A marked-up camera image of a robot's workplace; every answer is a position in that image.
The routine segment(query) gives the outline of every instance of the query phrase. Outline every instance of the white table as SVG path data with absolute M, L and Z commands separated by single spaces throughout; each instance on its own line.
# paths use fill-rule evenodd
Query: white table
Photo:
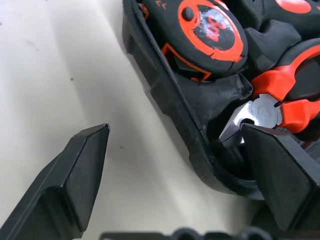
M 109 123 L 82 239 L 182 226 L 239 231 L 255 204 L 208 188 L 188 166 L 178 131 L 125 53 L 122 15 L 121 0 L 0 1 L 0 226 L 74 134 Z

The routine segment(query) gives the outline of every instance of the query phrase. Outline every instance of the pliers jaw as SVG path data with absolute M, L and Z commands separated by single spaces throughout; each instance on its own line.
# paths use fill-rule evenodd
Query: pliers jaw
M 271 95 L 260 94 L 254 101 L 248 101 L 237 107 L 225 125 L 219 140 L 228 148 L 244 143 L 240 129 L 243 123 L 251 123 L 265 128 L 274 128 L 283 121 L 281 106 Z

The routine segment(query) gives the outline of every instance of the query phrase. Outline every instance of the black plastic case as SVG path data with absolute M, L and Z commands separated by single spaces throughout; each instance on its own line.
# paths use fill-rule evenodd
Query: black plastic case
M 189 150 L 189 161 L 196 174 L 215 190 L 263 199 L 253 178 L 237 177 L 224 167 L 230 159 L 219 150 L 219 146 L 215 146 L 215 139 L 220 134 L 216 129 L 222 131 L 221 126 L 230 116 L 228 110 L 232 112 L 236 105 L 251 96 L 253 88 L 250 82 L 239 73 L 199 84 L 173 72 L 153 38 L 138 3 L 124 0 L 123 9 L 122 38 L 125 48 L 135 58 L 159 108 L 175 124 Z M 244 159 L 240 164 L 244 166 L 243 171 L 245 165 Z

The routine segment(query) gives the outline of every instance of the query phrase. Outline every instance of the pliers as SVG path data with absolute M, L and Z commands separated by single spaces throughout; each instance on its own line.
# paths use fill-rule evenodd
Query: pliers
M 242 123 L 265 128 L 281 127 L 292 133 L 304 130 L 320 112 L 320 100 L 300 99 L 282 102 L 296 83 L 295 73 L 301 63 L 320 55 L 320 38 L 303 41 L 290 48 L 277 66 L 262 73 L 251 82 L 253 98 L 236 108 L 220 134 L 225 147 L 243 143 Z

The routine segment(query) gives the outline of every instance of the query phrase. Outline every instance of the tool case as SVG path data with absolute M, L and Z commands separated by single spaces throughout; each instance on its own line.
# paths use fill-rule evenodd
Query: tool case
M 264 189 L 261 184 L 259 187 L 257 185 L 253 173 L 256 170 L 250 165 L 246 147 L 242 145 L 224 149 L 217 139 L 233 110 L 250 99 L 253 87 L 247 79 L 257 76 L 257 69 L 265 71 L 265 63 L 268 69 L 271 68 L 277 59 L 260 61 L 258 67 L 252 67 L 252 61 L 248 61 L 249 64 L 245 64 L 236 74 L 220 77 L 214 81 L 201 83 L 192 81 L 172 70 L 150 32 L 138 2 L 123 0 L 123 9 L 124 46 L 127 52 L 133 55 L 145 76 L 157 105 L 172 119 L 185 142 L 189 150 L 189 161 L 196 174 L 206 185 L 217 191 L 235 193 L 255 200 L 264 199 L 265 194 L 262 194 Z M 265 32 L 260 34 L 263 34 L 267 41 L 275 41 L 270 29 L 266 28 Z M 282 31 L 287 31 L 290 45 L 301 40 L 299 34 L 290 27 L 283 28 Z M 263 51 L 259 41 L 255 41 L 254 44 L 256 52 Z M 251 60 L 259 58 L 257 53 L 252 51 L 251 53 L 254 55 L 251 56 Z M 306 146 L 305 142 L 297 139 L 286 129 L 279 128 L 276 132 L 291 138 L 291 145 L 303 148 L 303 152 L 307 152 L 308 156 L 313 156 L 313 160 L 318 161 L 320 152 L 318 142 Z M 281 146 L 281 151 L 273 156 L 279 160 L 287 151 L 284 145 Z

